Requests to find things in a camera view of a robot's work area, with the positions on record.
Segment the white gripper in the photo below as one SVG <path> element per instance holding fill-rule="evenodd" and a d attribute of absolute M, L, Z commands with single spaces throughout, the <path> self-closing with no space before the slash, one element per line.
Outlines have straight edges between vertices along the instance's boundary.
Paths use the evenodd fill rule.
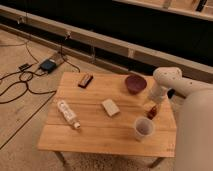
<path fill-rule="evenodd" d="M 165 99 L 166 94 L 167 94 L 167 88 L 155 83 L 150 89 L 149 95 L 148 95 L 149 99 L 152 100 L 153 102 L 145 103 L 143 105 L 144 110 L 146 112 L 149 112 L 155 106 L 155 103 L 159 104 Z"/>

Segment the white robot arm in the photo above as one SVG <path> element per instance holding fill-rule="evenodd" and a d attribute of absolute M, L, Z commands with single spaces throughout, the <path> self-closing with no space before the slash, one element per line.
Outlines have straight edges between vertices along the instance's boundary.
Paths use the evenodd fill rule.
<path fill-rule="evenodd" d="M 153 72 L 149 99 L 160 103 L 174 89 L 185 97 L 179 111 L 173 171 L 213 171 L 213 84 L 185 78 L 178 67 Z"/>

